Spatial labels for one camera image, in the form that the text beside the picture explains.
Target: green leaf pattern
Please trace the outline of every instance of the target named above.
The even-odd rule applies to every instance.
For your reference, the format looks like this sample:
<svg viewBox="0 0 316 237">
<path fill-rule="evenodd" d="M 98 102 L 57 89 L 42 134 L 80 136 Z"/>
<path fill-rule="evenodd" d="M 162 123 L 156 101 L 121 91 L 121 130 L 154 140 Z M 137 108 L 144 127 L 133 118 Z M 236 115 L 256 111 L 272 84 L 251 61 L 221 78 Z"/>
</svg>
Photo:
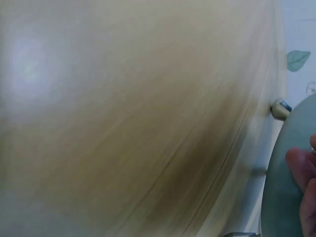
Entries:
<svg viewBox="0 0 316 237">
<path fill-rule="evenodd" d="M 300 70 L 310 57 L 311 52 L 294 50 L 287 54 L 287 68 L 291 72 Z"/>
</svg>

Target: white wall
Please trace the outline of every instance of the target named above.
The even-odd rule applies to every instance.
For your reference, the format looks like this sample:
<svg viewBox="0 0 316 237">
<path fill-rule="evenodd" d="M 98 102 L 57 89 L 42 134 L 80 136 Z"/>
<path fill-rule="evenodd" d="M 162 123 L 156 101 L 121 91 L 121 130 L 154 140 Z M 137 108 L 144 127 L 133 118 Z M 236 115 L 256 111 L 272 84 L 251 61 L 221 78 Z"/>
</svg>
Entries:
<svg viewBox="0 0 316 237">
<path fill-rule="evenodd" d="M 316 81 L 316 1 L 281 0 L 287 52 L 310 51 L 303 68 L 288 71 L 287 102 L 295 107 L 307 97 L 306 86 Z"/>
</svg>

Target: hand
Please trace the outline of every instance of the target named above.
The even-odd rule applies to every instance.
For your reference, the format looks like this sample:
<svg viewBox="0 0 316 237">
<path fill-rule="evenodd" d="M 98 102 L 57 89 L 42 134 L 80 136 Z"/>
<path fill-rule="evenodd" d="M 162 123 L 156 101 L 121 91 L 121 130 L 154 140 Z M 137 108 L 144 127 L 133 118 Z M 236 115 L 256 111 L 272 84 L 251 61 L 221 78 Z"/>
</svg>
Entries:
<svg viewBox="0 0 316 237">
<path fill-rule="evenodd" d="M 316 150 L 316 134 L 310 138 L 310 143 Z M 286 153 L 285 160 L 304 193 L 300 206 L 303 235 L 316 237 L 316 153 L 292 148 Z"/>
</svg>

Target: finger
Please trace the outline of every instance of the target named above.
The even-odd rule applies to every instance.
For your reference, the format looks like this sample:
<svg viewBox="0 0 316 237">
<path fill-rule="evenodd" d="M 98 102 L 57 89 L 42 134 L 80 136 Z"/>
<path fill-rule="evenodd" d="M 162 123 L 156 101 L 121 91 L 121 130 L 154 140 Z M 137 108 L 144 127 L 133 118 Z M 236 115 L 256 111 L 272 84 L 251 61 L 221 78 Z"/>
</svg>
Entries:
<svg viewBox="0 0 316 237">
<path fill-rule="evenodd" d="M 314 150 L 316 150 L 316 134 L 310 137 L 310 144 L 314 148 Z"/>
<path fill-rule="evenodd" d="M 300 218 L 304 237 L 316 234 L 316 179 L 311 179 L 304 193 Z"/>
<path fill-rule="evenodd" d="M 314 152 L 306 152 L 306 151 L 303 151 L 303 152 L 304 152 L 306 158 L 311 161 L 311 163 L 314 165 L 314 167 L 316 167 L 316 153 L 314 153 Z"/>
<path fill-rule="evenodd" d="M 299 148 L 290 149 L 285 156 L 286 163 L 300 189 L 304 192 L 308 182 L 316 178 L 316 168 Z"/>
</svg>

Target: toilet lid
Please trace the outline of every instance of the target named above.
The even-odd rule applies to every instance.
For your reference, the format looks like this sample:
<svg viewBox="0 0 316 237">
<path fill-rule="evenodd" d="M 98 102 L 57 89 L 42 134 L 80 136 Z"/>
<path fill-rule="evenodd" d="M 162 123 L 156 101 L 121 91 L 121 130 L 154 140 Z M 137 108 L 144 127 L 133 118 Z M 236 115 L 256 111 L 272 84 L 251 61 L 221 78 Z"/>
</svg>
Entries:
<svg viewBox="0 0 316 237">
<path fill-rule="evenodd" d="M 301 102 L 286 119 L 277 138 L 264 187 L 262 202 L 263 237 L 303 236 L 299 208 L 303 194 L 285 163 L 292 147 L 310 150 L 316 133 L 316 94 Z"/>
</svg>

